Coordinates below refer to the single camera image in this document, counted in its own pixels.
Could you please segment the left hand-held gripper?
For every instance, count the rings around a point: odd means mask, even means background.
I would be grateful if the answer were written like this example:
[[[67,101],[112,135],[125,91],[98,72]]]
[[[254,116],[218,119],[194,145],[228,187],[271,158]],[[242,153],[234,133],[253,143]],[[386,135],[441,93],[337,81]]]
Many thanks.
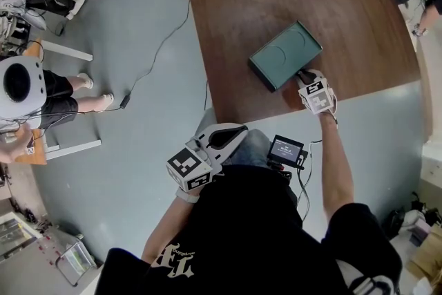
[[[212,124],[167,160],[167,171],[184,192],[214,182],[222,172],[221,164],[237,150],[247,134],[248,128],[242,124]]]

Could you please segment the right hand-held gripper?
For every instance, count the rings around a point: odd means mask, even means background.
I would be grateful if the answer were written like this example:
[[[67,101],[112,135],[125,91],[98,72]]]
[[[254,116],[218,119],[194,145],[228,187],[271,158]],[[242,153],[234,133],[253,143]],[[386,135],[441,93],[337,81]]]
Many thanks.
[[[298,93],[309,111],[319,114],[334,109],[334,92],[319,70],[302,69],[296,74],[296,79],[299,85],[306,85],[300,88]]]

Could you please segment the teal rectangular tray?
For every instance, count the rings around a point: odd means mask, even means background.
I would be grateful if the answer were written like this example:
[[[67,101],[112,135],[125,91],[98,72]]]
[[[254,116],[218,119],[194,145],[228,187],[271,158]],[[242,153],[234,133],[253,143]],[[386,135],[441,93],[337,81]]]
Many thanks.
[[[313,54],[302,54],[292,49],[283,49],[276,46],[276,54],[272,67],[271,80],[273,87],[278,90],[289,80],[296,77],[302,69],[315,57]]]

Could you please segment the dark green box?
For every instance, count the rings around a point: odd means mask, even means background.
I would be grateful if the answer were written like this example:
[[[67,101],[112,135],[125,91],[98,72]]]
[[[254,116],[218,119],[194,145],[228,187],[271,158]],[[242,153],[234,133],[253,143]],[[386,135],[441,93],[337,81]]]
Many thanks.
[[[296,21],[252,54],[248,65],[265,87],[275,92],[322,51],[310,31]]]

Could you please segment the person's right forearm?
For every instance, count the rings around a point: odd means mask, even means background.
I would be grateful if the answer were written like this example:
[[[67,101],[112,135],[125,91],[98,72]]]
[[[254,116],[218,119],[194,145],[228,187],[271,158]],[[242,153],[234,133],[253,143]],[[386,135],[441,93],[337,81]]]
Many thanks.
[[[320,113],[318,119],[323,146],[323,209],[327,222],[330,223],[333,215],[341,207],[354,202],[354,183],[334,117],[330,113]]]

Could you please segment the person's left forearm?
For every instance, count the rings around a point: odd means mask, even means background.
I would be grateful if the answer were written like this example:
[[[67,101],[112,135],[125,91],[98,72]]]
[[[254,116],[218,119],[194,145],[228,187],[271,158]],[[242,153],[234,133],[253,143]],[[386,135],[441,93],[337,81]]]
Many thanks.
[[[150,265],[186,225],[195,204],[175,197],[148,237],[141,259]]]

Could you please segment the person's grey trousers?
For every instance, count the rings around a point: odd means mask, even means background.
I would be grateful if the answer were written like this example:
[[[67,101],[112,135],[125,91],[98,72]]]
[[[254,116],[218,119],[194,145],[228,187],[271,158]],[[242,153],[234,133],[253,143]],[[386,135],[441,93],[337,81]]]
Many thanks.
[[[252,129],[224,165],[258,166],[268,169],[267,156],[271,142],[260,130]]]

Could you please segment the small black monitor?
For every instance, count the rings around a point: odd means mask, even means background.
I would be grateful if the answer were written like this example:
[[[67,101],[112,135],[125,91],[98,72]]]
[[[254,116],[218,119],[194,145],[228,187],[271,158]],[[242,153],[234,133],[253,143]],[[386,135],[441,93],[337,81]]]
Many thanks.
[[[304,144],[281,135],[275,135],[267,158],[272,162],[300,169],[303,165],[300,158]]]

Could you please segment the white wristband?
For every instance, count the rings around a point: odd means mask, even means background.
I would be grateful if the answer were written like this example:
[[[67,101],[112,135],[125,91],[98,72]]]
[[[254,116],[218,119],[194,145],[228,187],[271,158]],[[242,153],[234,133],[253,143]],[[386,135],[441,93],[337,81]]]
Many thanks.
[[[177,189],[177,191],[175,192],[175,196],[189,204],[195,204],[200,198],[200,196],[191,195],[185,192],[184,190],[182,190],[181,188]]]

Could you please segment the person's black printed t-shirt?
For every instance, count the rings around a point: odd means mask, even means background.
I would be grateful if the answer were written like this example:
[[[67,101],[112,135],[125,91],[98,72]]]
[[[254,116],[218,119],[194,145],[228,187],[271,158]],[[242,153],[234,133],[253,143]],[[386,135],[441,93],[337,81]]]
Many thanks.
[[[95,295],[353,295],[342,261],[358,280],[399,282],[401,259],[367,205],[342,206],[316,240],[279,173],[228,166],[153,262],[110,249]]]

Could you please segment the white cabinet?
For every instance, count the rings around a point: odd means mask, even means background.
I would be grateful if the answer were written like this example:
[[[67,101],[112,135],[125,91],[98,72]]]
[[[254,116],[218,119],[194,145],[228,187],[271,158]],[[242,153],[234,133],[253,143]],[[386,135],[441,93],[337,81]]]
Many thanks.
[[[442,189],[442,144],[428,141],[422,148],[421,179]]]

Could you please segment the pile of bags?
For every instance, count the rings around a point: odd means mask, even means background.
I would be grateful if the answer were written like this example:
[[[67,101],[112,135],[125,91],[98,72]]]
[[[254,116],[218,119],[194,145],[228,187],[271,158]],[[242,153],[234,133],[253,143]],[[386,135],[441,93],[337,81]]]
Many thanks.
[[[382,221],[381,228],[389,240],[399,234],[409,233],[410,242],[420,246],[431,228],[442,226],[442,215],[437,208],[429,209],[416,192],[412,193],[411,209],[396,209]]]

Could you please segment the clear plastic container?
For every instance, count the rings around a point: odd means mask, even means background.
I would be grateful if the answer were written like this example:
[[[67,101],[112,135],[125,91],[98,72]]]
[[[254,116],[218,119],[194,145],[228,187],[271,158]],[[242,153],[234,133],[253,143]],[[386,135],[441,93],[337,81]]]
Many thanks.
[[[94,257],[78,238],[72,244],[66,245],[66,249],[55,261],[55,268],[71,287],[78,286],[87,273],[98,269]]]

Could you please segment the white round headset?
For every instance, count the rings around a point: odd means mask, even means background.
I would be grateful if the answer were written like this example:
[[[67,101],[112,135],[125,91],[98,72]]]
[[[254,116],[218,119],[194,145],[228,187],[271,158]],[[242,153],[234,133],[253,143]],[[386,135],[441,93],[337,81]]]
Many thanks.
[[[40,58],[21,55],[0,61],[0,119],[14,120],[34,113],[46,98]]]

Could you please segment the cardboard box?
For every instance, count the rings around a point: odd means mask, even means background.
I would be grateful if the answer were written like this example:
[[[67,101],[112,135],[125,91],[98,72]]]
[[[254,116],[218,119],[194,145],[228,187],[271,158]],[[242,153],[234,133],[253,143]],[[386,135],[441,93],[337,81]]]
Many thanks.
[[[442,227],[432,226],[405,267],[417,279],[427,278],[435,294],[442,294]]]

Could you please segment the light wooden desk white frame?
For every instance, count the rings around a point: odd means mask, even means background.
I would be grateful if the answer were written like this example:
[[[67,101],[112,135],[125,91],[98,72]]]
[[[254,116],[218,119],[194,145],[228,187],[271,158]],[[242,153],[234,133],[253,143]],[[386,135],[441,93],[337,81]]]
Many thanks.
[[[84,61],[93,60],[92,54],[41,39],[32,41],[32,43],[25,49],[23,54],[28,57],[38,56],[40,59],[43,59],[44,54],[46,54],[47,51],[67,57],[81,59]],[[35,139],[32,154],[20,155],[15,159],[15,162],[24,164],[46,165],[49,160],[61,158],[102,145],[102,141],[99,138],[76,145],[49,145],[46,141],[46,137],[44,136],[43,131],[36,129],[32,131],[32,134]]]

